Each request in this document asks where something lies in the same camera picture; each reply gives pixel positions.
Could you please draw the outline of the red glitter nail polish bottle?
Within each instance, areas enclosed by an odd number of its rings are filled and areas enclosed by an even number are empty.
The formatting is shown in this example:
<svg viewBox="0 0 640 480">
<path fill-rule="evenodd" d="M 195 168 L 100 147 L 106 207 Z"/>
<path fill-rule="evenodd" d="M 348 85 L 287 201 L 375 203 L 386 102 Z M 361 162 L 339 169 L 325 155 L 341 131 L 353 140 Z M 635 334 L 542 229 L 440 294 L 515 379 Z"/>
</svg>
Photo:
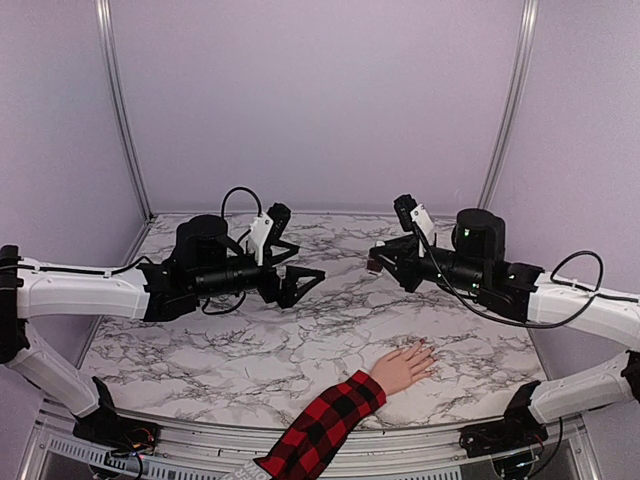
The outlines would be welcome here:
<svg viewBox="0 0 640 480">
<path fill-rule="evenodd" d="M 369 257 L 366 262 L 366 270 L 372 275 L 381 275 L 384 267 L 376 259 Z"/>
</svg>

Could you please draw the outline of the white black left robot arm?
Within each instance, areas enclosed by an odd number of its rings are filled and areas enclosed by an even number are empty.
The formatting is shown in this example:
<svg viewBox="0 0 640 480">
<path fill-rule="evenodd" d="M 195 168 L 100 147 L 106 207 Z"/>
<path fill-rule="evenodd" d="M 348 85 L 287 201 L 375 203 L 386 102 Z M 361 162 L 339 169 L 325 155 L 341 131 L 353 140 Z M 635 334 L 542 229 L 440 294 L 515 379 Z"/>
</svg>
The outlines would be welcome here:
<svg viewBox="0 0 640 480">
<path fill-rule="evenodd" d="M 56 352 L 29 323 L 36 317 L 109 316 L 170 322 L 218 296 L 255 290 L 267 304 L 290 308 L 323 282 L 321 270 L 277 267 L 295 256 L 282 240 L 289 213 L 258 215 L 244 243 L 229 235 L 225 219 L 199 215 L 180 224 L 169 257 L 141 259 L 110 269 L 43 263 L 15 245 L 1 248 L 1 362 L 56 398 L 106 445 L 125 438 L 109 392 Z"/>
</svg>

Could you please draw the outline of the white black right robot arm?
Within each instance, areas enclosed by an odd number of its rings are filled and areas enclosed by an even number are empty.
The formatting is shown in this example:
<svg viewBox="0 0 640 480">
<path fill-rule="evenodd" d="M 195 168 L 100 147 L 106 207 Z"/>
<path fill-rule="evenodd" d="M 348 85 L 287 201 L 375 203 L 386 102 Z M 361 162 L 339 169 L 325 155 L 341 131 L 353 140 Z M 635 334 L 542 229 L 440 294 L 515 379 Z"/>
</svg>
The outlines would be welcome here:
<svg viewBox="0 0 640 480">
<path fill-rule="evenodd" d="M 407 292 L 432 282 L 472 313 L 502 325 L 528 330 L 568 326 L 625 348 L 582 372 L 520 387 L 495 428 L 502 446 L 519 446 L 533 433 L 534 423 L 639 398 L 638 296 L 506 261 L 506 224 L 487 210 L 457 214 L 449 249 L 438 247 L 434 223 L 423 206 L 404 196 L 395 210 L 405 234 L 370 249 L 370 270 L 386 270 Z"/>
</svg>

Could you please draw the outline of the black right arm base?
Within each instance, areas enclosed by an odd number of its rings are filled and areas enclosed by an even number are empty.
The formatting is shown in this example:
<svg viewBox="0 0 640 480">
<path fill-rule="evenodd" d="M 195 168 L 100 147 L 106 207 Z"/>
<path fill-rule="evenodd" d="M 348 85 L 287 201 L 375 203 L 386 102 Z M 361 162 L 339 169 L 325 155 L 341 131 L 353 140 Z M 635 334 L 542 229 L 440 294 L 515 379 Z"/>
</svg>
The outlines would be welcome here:
<svg viewBox="0 0 640 480">
<path fill-rule="evenodd" d="M 509 401 L 501 419 L 463 427 L 459 446 L 467 456 L 476 458 L 492 455 L 546 441 L 546 427 L 529 411 L 532 394 L 540 385 L 540 381 L 534 381 L 521 386 Z"/>
</svg>

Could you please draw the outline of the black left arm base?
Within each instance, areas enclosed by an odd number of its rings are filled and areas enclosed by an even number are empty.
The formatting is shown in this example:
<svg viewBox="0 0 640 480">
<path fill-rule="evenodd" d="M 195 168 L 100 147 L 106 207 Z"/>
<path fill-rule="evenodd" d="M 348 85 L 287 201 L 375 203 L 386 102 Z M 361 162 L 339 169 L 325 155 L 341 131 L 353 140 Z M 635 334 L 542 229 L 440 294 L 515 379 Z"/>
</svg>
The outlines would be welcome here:
<svg viewBox="0 0 640 480">
<path fill-rule="evenodd" d="M 153 453 L 160 427 L 118 414 L 108 387 L 97 377 L 92 380 L 97 388 L 98 408 L 85 417 L 74 416 L 73 436 L 120 452 Z"/>
</svg>

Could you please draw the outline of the red black plaid sleeve forearm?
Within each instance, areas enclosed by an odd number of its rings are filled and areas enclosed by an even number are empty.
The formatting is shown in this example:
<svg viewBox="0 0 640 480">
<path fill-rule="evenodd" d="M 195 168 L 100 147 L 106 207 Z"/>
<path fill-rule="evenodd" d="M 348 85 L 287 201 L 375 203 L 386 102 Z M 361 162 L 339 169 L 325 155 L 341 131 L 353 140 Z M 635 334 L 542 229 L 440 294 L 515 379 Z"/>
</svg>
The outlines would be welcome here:
<svg viewBox="0 0 640 480">
<path fill-rule="evenodd" d="M 360 421 L 385 403 L 381 387 L 357 371 L 316 397 L 271 450 L 254 462 L 272 479 L 316 479 Z"/>
</svg>

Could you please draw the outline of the person's bare hand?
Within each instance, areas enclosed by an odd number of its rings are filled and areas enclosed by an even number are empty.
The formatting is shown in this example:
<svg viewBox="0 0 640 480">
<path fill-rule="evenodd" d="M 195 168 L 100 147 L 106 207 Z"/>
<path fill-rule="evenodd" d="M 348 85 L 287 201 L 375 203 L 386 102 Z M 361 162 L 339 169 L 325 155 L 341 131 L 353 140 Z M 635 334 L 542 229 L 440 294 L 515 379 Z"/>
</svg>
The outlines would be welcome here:
<svg viewBox="0 0 640 480">
<path fill-rule="evenodd" d="M 369 376 L 390 396 L 429 378 L 435 363 L 434 348 L 417 342 L 407 349 L 394 350 L 378 359 Z"/>
</svg>

